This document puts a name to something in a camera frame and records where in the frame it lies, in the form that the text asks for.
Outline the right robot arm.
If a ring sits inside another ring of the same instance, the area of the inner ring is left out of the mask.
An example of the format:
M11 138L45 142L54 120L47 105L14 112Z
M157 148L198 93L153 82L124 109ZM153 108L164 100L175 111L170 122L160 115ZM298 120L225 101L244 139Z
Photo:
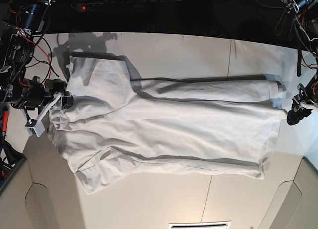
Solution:
M43 79L25 77L51 22L51 6L54 0L8 0L7 13L3 19L9 25L0 37L0 102L27 113L37 110L38 116L49 110L66 110L74 99L67 91L67 84L51 80L55 71L53 54L45 54L43 61L48 71Z

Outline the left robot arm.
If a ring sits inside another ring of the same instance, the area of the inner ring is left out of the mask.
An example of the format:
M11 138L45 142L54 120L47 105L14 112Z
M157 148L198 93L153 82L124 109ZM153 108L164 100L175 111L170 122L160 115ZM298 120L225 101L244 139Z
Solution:
M317 71L317 64L307 64L302 54L308 51L318 58L318 0L281 0L285 9L292 15L292 27L297 37L297 76L302 67ZM318 110L318 74L315 73L306 86L297 86L298 94L293 97L287 123L292 126Z

